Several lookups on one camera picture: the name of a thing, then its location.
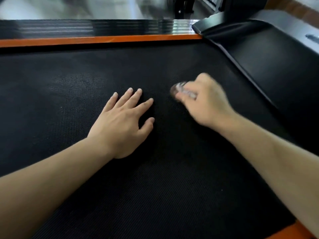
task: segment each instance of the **treadmill belt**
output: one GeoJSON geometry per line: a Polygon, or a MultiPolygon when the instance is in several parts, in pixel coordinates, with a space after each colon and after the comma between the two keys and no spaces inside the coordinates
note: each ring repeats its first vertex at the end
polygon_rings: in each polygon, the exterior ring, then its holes
{"type": "Polygon", "coordinates": [[[0,176],[84,139],[115,91],[142,88],[141,102],[153,97],[140,122],[154,116],[155,124],[145,143],[92,176],[34,239],[264,239],[294,222],[236,149],[169,94],[173,84],[207,72],[239,113],[291,140],[217,48],[203,41],[59,48],[0,55],[0,176]]]}

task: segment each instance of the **orange stripe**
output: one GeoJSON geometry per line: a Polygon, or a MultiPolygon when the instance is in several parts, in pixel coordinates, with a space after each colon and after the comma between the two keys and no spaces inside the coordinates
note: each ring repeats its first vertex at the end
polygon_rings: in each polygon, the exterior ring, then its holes
{"type": "Polygon", "coordinates": [[[81,38],[49,38],[49,39],[13,39],[0,40],[1,47],[44,46],[61,44],[94,44],[119,43],[163,40],[199,40],[198,34],[169,34],[169,35],[131,35],[131,36],[100,36],[81,38]]]}
{"type": "Polygon", "coordinates": [[[312,239],[315,238],[300,222],[286,227],[267,239],[312,239]]]}

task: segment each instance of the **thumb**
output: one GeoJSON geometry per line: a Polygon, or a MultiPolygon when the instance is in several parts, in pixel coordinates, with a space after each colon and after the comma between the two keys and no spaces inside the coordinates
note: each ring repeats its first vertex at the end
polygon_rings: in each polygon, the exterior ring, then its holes
{"type": "Polygon", "coordinates": [[[182,102],[184,104],[184,106],[189,109],[191,108],[193,105],[195,105],[195,100],[191,97],[189,97],[189,95],[182,93],[182,92],[178,92],[175,95],[175,98],[177,100],[179,100],[180,102],[182,102]]]}
{"type": "Polygon", "coordinates": [[[150,117],[149,119],[145,121],[141,129],[138,130],[138,135],[141,137],[142,142],[146,140],[146,138],[149,136],[149,134],[153,130],[154,121],[155,121],[155,118],[150,117]]]}

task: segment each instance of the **wooden floor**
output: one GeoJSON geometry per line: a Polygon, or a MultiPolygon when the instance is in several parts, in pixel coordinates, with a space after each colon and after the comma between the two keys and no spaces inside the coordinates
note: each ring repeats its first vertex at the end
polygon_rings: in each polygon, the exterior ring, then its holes
{"type": "Polygon", "coordinates": [[[268,0],[265,9],[283,10],[319,28],[319,12],[295,0],[268,0]]]}

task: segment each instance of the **gray floor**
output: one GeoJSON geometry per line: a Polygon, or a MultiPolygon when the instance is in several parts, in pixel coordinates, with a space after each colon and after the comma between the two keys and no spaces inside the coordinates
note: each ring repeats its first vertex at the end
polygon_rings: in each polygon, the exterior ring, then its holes
{"type": "MultiPolygon", "coordinates": [[[[196,0],[185,19],[203,19],[213,11],[196,0]]],[[[167,0],[4,0],[0,19],[174,19],[167,0]]]]}

